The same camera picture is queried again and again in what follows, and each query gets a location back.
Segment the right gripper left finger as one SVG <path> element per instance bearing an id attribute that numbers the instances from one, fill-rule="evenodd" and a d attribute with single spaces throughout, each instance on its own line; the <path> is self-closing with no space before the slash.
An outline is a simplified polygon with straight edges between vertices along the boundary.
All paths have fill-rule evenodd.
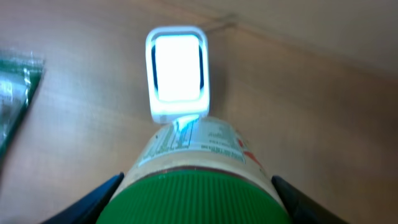
<path id="1" fill-rule="evenodd" d="M 93 191 L 76 201 L 71 206 L 42 222 L 43 224 L 85 224 L 96 223 L 100 213 L 124 178 L 120 172 Z"/>

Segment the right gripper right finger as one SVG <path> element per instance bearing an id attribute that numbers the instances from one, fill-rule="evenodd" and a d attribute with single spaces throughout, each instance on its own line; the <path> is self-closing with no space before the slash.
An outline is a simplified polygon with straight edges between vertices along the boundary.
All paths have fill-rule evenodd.
<path id="1" fill-rule="evenodd" d="M 348 222 L 296 189 L 282 177 L 273 175 L 271 182 L 293 223 L 348 224 Z"/>

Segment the green lid jar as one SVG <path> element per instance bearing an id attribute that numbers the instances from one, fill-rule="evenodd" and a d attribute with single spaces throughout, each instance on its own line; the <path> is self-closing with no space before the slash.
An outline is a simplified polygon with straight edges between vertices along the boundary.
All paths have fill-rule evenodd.
<path id="1" fill-rule="evenodd" d="M 291 221 L 242 135 L 212 117 L 160 128 L 98 217 L 98 223 Z"/>

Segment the green sponge pack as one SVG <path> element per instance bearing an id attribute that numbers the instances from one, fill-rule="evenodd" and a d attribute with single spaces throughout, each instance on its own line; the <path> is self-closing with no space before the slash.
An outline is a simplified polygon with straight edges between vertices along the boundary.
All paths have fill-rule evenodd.
<path id="1" fill-rule="evenodd" d="M 7 152 L 45 73 L 32 52 L 1 50 L 1 158 Z"/>

